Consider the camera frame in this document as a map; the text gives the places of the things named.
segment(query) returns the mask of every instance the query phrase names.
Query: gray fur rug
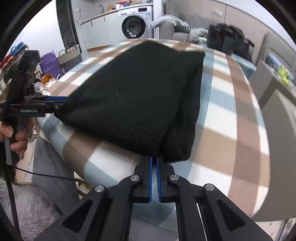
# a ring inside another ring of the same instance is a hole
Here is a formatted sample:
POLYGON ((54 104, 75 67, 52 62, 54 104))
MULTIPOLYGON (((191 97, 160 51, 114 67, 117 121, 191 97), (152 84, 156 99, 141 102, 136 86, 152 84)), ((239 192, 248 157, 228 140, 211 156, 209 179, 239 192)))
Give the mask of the gray fur rug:
MULTIPOLYGON (((23 240, 32 241, 60 217, 47 194, 34 185, 12 184, 23 240)), ((0 177, 0 203, 12 222, 6 182, 0 177)))

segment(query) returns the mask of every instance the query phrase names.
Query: silver bolt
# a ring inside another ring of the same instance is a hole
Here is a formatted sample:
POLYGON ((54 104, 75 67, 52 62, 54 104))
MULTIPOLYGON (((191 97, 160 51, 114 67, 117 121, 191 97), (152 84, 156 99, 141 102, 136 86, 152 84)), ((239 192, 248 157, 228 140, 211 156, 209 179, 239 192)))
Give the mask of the silver bolt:
POLYGON ((98 185, 98 186, 96 186, 95 188, 94 188, 94 190, 96 191, 96 192, 102 192, 102 191, 104 191, 104 186, 102 186, 102 185, 98 185))
POLYGON ((139 181, 139 180, 140 180, 140 177, 139 177, 138 175, 132 175, 132 176, 131 176, 131 180, 132 180, 133 182, 136 182, 136 181, 139 181))
POLYGON ((207 189, 208 191, 213 191, 215 189, 215 187, 212 184, 207 184, 207 185, 205 185, 205 189, 207 189))
POLYGON ((170 179, 171 179, 172 181, 178 181, 178 180, 179 180, 179 176, 176 175, 176 174, 173 174, 173 175, 170 176, 170 179))

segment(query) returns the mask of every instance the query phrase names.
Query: cabinet door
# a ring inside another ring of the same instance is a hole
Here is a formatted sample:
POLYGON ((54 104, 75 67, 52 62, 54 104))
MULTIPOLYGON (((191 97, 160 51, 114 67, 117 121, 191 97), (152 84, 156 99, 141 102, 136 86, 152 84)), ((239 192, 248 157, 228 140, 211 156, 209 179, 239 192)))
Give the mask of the cabinet door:
POLYGON ((83 24, 81 29, 87 49, 109 45, 104 17, 83 24))
POLYGON ((127 39, 122 32, 123 17, 118 12, 114 12, 105 16, 106 29, 110 45, 117 44, 127 39))

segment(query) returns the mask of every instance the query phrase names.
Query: wall outlet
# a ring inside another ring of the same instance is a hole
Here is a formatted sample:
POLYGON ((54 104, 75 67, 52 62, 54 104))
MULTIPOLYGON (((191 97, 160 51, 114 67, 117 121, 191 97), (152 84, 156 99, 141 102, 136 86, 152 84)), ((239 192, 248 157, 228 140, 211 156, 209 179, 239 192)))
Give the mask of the wall outlet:
POLYGON ((219 17, 223 16, 223 12, 218 9, 214 9, 214 14, 218 15, 219 17))

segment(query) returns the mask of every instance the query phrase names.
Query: white washing machine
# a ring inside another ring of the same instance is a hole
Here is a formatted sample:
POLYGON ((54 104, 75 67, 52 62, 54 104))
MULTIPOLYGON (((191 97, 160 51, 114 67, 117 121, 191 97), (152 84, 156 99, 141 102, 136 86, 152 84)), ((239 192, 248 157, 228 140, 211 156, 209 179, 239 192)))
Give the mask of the white washing machine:
POLYGON ((132 7, 118 11, 121 29, 126 39, 152 38, 150 23, 153 6, 132 7))

